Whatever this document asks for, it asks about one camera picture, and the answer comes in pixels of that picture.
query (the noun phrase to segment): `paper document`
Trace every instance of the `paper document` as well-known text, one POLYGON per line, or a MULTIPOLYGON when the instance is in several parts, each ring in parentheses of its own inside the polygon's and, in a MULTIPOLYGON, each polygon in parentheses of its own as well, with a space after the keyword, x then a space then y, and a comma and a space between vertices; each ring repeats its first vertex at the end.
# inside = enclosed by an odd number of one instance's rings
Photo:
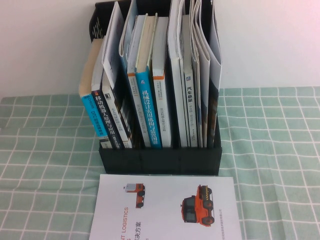
POLYGON ((240 240, 234 180, 100 175, 90 240, 240 240))

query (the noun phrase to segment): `green checkered tablecloth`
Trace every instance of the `green checkered tablecloth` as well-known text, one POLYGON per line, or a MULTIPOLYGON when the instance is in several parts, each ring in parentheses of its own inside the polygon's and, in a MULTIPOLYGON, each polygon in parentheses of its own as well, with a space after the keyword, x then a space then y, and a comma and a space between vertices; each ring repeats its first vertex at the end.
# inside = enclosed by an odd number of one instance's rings
MULTIPOLYGON (((320 239, 320 87, 222 89, 243 239, 320 239)), ((77 95, 0 104, 0 240, 87 240, 104 168, 77 95)))

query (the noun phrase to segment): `white book spine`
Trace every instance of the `white book spine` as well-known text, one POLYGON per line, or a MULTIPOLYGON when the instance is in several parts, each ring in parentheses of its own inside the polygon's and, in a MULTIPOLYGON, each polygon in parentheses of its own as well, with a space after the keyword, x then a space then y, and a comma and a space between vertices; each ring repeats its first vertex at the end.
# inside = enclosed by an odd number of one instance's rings
POLYGON ((186 95, 186 83, 185 83, 185 75, 184 75, 184 61, 182 58, 179 59, 180 62, 180 80, 181 80, 181 90, 182 90, 182 98, 183 98, 183 110, 184 110, 184 122, 186 129, 186 141, 187 146, 190 147, 190 131, 188 127, 188 107, 187 107, 187 95, 186 95))
POLYGON ((153 76, 156 107, 160 126, 161 142, 163 148, 171 147, 171 129, 169 121, 168 100, 165 76, 153 76))
POLYGON ((175 95, 175 105, 176 113, 178 118, 178 127, 180 135, 180 144, 182 148, 188 147, 187 141, 187 129, 186 129, 186 119, 185 119, 185 108, 184 108, 184 99, 181 83, 181 73, 180 73, 180 63, 179 58, 171 58, 171 68, 172 68, 172 79, 173 79, 173 88, 175 95))
POLYGON ((106 104, 108 105, 109 109, 110 109, 110 113, 112 115, 112 118, 114 120, 115 126, 118 129, 120 138, 123 142, 123 145, 126 149, 132 149, 132 143, 131 140, 128 139, 126 130, 124 128, 124 125, 121 121, 121 117, 118 113, 116 104, 115 104, 115 98, 114 98, 114 94, 112 93, 111 89, 108 90, 107 92, 103 92, 104 94, 104 98, 106 100, 106 104))
POLYGON ((190 146, 198 147, 197 116, 195 107, 195 89, 193 73, 184 73, 186 104, 188 112, 188 127, 190 132, 190 146))
POLYGON ((129 73, 128 79, 129 79, 131 93, 133 96, 135 110, 136 110, 139 124, 140 124, 140 128, 141 128, 141 133, 142 133, 144 145, 147 148, 149 148, 149 147, 151 147, 151 143, 150 143, 150 138, 149 138, 149 134, 148 134, 148 130, 147 130, 147 124, 146 124, 146 120, 145 120, 144 110, 142 108, 141 98, 139 95, 139 89, 138 89, 138 85, 137 85, 136 75, 134 73, 133 74, 129 73))

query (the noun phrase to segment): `orange vehicle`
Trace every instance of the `orange vehicle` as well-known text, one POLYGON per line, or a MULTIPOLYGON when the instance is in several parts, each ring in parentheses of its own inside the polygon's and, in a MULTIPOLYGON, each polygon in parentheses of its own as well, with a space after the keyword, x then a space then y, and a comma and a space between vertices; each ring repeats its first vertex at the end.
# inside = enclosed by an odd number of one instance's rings
POLYGON ((196 196, 185 198, 181 204, 182 219, 185 223, 199 223, 210 227, 215 222, 212 216, 214 202, 210 200, 212 190, 207 185, 198 186, 196 196))
POLYGON ((128 183, 123 187, 126 193, 136 193, 135 208, 140 209, 145 202, 145 186, 143 183, 128 183))

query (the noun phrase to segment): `book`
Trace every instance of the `book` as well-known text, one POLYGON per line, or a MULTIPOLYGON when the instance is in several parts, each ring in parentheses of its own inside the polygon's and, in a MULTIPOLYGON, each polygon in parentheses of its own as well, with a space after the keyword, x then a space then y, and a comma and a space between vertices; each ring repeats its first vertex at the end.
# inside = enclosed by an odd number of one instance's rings
POLYGON ((200 60, 200 90, 201 90, 201 116, 202 116, 202 142, 207 147, 208 111, 209 111, 209 83, 211 71, 211 57, 209 47, 205 45, 206 39, 199 23, 201 1, 196 1, 194 6, 195 42, 200 60))
POLYGON ((103 148, 112 148, 106 128, 99 114, 97 105, 91 95, 92 73, 94 71, 95 62, 103 40, 94 39, 92 41, 91 50, 84 65, 81 82, 79 84, 79 95, 83 102, 84 108, 93 124, 96 135, 99 137, 103 148))
POLYGON ((192 50, 192 69, 194 73, 194 89, 195 89, 195 113, 197 122, 198 146, 203 148, 203 127, 201 114, 201 84, 200 84, 200 59, 199 51, 196 43, 196 27, 195 27, 195 0, 190 1, 190 34, 191 34, 191 50, 192 50))
POLYGON ((137 119, 139 122, 141 136, 144 142, 144 145, 149 148, 151 147, 150 138, 148 134, 145 114, 143 110, 143 105, 141 102, 137 79, 136 79, 136 61, 139 51, 139 42, 144 29, 146 16, 138 15, 135 20, 135 25, 132 33, 132 38, 129 46, 128 60, 127 60, 127 76, 130 86, 130 91, 133 98, 135 112, 137 114, 137 119))
POLYGON ((210 54, 210 82, 209 82, 209 103, 208 103, 208 130, 207 130, 207 147, 213 148, 216 130, 216 119, 218 109, 218 97, 221 81, 222 60, 221 50, 218 38, 217 21, 215 15, 214 2, 201 2, 199 13, 200 28, 203 30, 206 26, 209 35, 205 37, 205 44, 210 54))
POLYGON ((106 98, 102 91, 102 79, 104 74, 104 66, 102 64, 102 56, 104 50, 104 42, 106 41, 106 36, 103 38, 103 43, 99 50, 99 54, 94 64, 94 69, 92 73, 92 83, 91 83, 91 94, 93 96, 94 102, 97 105, 99 114, 103 120, 103 124, 108 133, 112 148, 114 149, 122 149, 123 143, 119 136, 119 132, 113 120, 113 117, 110 113, 110 109, 108 108, 106 98))
POLYGON ((167 30, 168 17, 159 17, 154 34, 152 49, 152 75, 154 84, 154 96, 158 112, 159 128, 162 147, 172 146, 171 124, 167 98, 168 76, 165 70, 167 57, 167 30))
POLYGON ((172 0, 169 14, 169 25, 168 25, 168 52, 171 63, 172 71, 172 81, 174 88, 175 96, 175 105, 176 105, 176 115, 179 128, 179 138, 180 145, 182 148, 186 148, 190 144, 188 138, 187 121, 188 121, 188 112, 187 112, 187 103, 186 103, 186 90, 183 80, 183 63, 182 56, 179 55, 178 50, 178 41, 180 38, 177 37, 177 34, 180 32, 178 29, 178 13, 179 13, 180 0, 172 0))
POLYGON ((129 92, 127 91, 125 75, 121 68, 118 52, 123 27, 124 19, 119 3, 115 2, 104 45, 101 49, 102 57, 100 59, 104 69, 101 89, 124 147, 132 148, 131 126, 133 122, 128 122, 128 120, 134 120, 134 118, 129 117, 132 114, 131 107, 126 106, 130 102, 124 101, 129 92))
POLYGON ((134 72, 142 102, 142 108, 147 125, 150 144, 152 148, 159 149, 162 147, 162 144, 159 136, 157 116, 151 91, 151 84, 153 79, 151 76, 151 55, 157 20, 157 14, 155 14, 155 16, 146 15, 145 17, 134 72))
POLYGON ((190 37, 190 16, 182 16, 182 42, 183 42, 183 73, 186 91, 186 103, 188 112, 188 127, 190 132, 190 146, 198 147, 197 116, 195 107, 195 83, 192 69, 192 52, 190 37))
POLYGON ((117 80, 114 89, 112 89, 107 74, 103 71, 101 90, 124 147, 132 149, 131 126, 134 123, 134 119, 130 118, 132 111, 128 107, 129 102, 125 101, 128 91, 122 80, 123 78, 117 80))
POLYGON ((241 240, 234 180, 101 174, 89 240, 241 240))

